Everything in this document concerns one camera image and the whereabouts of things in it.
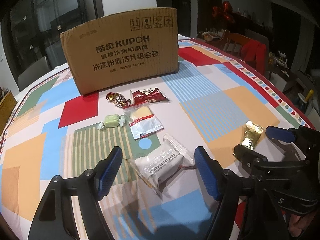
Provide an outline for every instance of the yellow object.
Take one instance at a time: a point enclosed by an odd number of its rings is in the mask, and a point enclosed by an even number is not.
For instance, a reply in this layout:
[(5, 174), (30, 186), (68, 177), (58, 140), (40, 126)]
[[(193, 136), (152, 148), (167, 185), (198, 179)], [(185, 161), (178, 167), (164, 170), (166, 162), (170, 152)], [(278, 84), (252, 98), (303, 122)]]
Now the yellow object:
[(17, 101), (11, 92), (6, 94), (0, 102), (0, 134), (2, 134), (5, 125), (11, 115), (12, 110), (16, 106)]
[(260, 125), (254, 124), (252, 121), (248, 121), (245, 124), (244, 135), (240, 145), (243, 145), (248, 149), (253, 150), (256, 147), (258, 140), (261, 134), (263, 133), (263, 130), (263, 127), (261, 127)]
[(149, 115), (152, 115), (152, 112), (150, 111), (149, 107), (142, 106), (131, 114), (131, 118), (132, 120), (137, 120), (139, 118), (146, 117)]
[(305, 101), (308, 102), (309, 99), (310, 99), (312, 96), (313, 96), (313, 89), (311, 89), (311, 90), (309, 91), (308, 95), (306, 96)]

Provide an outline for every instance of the gray chair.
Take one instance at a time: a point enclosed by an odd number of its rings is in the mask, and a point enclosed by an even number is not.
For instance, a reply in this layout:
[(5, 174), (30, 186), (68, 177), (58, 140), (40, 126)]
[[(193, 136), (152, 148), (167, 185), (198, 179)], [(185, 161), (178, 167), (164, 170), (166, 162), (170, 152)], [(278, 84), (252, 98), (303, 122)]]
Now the gray chair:
[(47, 57), (42, 57), (18, 76), (19, 90), (24, 90), (28, 85), (32, 84), (51, 70)]

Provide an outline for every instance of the screw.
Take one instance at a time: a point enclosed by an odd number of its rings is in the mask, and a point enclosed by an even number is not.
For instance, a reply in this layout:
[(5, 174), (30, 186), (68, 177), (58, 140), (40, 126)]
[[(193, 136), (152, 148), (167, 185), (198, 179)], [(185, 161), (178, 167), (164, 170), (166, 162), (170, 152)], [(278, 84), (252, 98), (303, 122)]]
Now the screw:
[(57, 182), (58, 180), (60, 180), (60, 176), (59, 175), (56, 175), (53, 178), (54, 178), (53, 182)]
[(261, 175), (257, 176), (258, 181), (263, 181), (263, 177)]
[(223, 170), (223, 173), (228, 176), (232, 173), (232, 171), (229, 169), (225, 169), (225, 170)]
[(87, 169), (87, 170), (84, 172), (84, 174), (85, 174), (86, 176), (90, 176), (92, 173), (93, 173), (93, 169)]

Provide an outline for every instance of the transparent plastic bag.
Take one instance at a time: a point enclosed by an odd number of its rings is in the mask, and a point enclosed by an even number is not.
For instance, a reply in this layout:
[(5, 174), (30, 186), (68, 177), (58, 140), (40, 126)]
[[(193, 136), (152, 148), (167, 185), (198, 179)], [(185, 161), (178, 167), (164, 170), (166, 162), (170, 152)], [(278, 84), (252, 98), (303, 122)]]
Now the transparent plastic bag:
[(127, 160), (138, 176), (158, 195), (159, 184), (180, 168), (195, 165), (191, 153), (171, 135), (164, 135), (164, 142), (145, 157)]
[(129, 106), (123, 111), (128, 117), (130, 130), (135, 140), (163, 129), (161, 122), (151, 112), (148, 103)]

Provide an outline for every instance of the gold foil wrapper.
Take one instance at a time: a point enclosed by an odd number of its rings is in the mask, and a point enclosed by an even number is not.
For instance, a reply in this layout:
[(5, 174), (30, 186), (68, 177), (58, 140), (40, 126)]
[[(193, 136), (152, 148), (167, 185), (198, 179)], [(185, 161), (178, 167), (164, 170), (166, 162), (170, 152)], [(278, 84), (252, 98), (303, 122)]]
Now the gold foil wrapper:
[(261, 127), (260, 125), (248, 121), (244, 126), (244, 134), (241, 139), (240, 145), (253, 150), (257, 146), (258, 140), (263, 133), (263, 130), (263, 127)]
[(131, 103), (131, 100), (125, 100), (124, 96), (120, 93), (108, 93), (106, 99), (112, 101), (115, 106), (122, 108), (123, 106), (128, 106)]

